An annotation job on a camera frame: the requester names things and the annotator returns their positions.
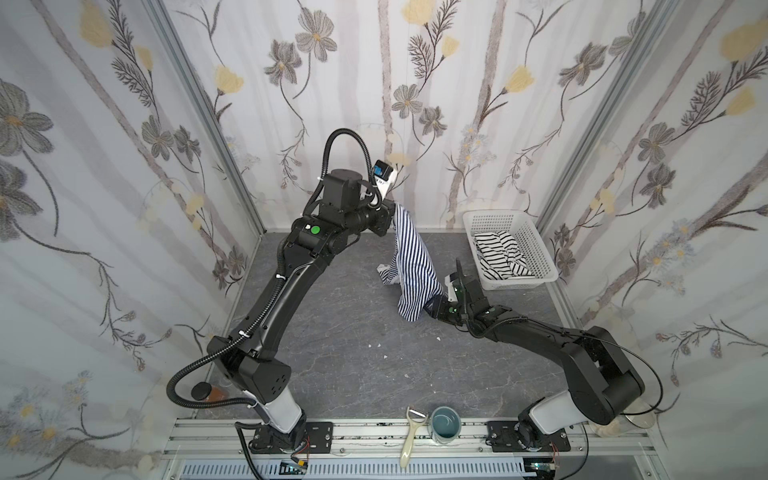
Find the blue white striped tank top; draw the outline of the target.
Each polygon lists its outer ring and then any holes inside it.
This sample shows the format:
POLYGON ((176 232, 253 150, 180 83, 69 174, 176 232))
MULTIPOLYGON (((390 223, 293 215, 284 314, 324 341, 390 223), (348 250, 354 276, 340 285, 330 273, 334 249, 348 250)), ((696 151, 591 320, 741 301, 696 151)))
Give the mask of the blue white striped tank top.
POLYGON ((427 305, 443 294, 443 288, 425 242, 400 204, 395 205, 393 227, 395 252, 388 264, 377 267, 377 273, 384 285, 400 286, 398 314, 407 322, 416 322, 427 305))

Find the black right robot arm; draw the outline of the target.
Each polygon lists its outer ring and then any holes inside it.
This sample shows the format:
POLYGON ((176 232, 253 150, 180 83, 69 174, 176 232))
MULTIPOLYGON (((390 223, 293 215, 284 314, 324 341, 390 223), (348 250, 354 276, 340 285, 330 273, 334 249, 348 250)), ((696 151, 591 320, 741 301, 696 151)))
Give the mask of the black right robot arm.
POLYGON ((534 402, 517 417, 514 441, 523 451, 542 449, 568 426, 608 425, 645 392, 627 354, 600 327, 557 327, 486 300, 451 302, 445 295, 433 297, 425 311, 477 339, 520 347, 561 368, 567 389, 534 402))

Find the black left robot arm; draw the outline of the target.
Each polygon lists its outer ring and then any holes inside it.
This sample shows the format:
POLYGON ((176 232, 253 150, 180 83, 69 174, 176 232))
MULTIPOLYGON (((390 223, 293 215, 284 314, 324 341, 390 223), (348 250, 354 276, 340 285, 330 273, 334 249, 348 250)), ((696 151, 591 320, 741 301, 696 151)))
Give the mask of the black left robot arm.
POLYGON ((306 414, 290 392, 290 367, 276 357, 279 345, 302 300, 333 259, 366 230, 387 233, 394 204, 386 191, 394 176, 382 163, 368 178, 346 169, 327 173, 280 242, 276 272, 266 290, 227 336, 209 343, 216 367, 262 419, 252 443, 255 450, 302 447, 306 414))

